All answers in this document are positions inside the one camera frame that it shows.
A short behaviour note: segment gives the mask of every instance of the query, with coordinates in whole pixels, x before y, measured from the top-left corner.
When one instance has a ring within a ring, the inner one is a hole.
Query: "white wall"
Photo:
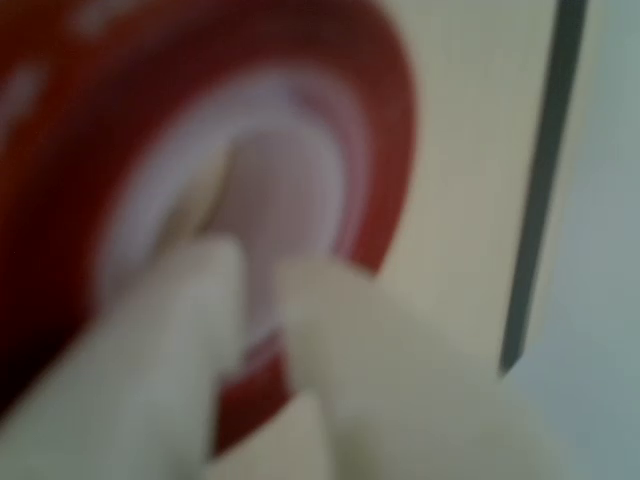
[[[640,478],[640,2],[604,8],[544,326],[508,381],[594,478]]]

